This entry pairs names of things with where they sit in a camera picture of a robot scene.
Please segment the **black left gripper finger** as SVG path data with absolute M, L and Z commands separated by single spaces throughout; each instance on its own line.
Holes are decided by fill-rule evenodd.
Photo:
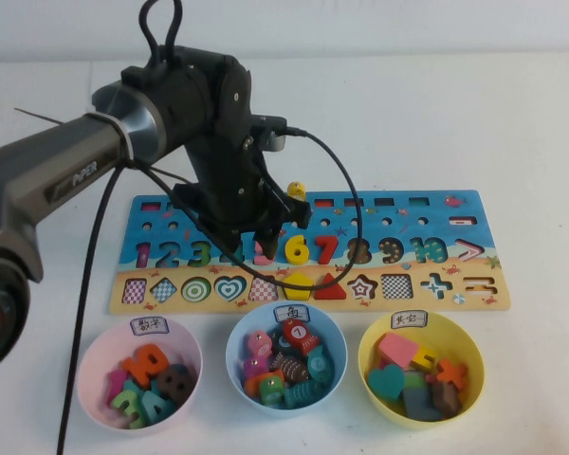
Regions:
M 265 225 L 258 229 L 258 244 L 262 248 L 263 255 L 273 260 L 278 249 L 280 225 Z
M 295 223 L 298 227 L 307 227 L 309 225 L 312 216 L 312 209 L 309 203 L 304 201 L 289 201 L 287 207 L 287 222 Z

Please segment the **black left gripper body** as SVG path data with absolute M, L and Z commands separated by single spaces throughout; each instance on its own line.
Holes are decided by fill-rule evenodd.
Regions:
M 220 136 L 201 136 L 185 145 L 198 182 L 175 191 L 207 231 L 233 251 L 244 232 L 280 225 L 288 214 L 286 196 L 266 169 L 252 137 L 237 146 Z

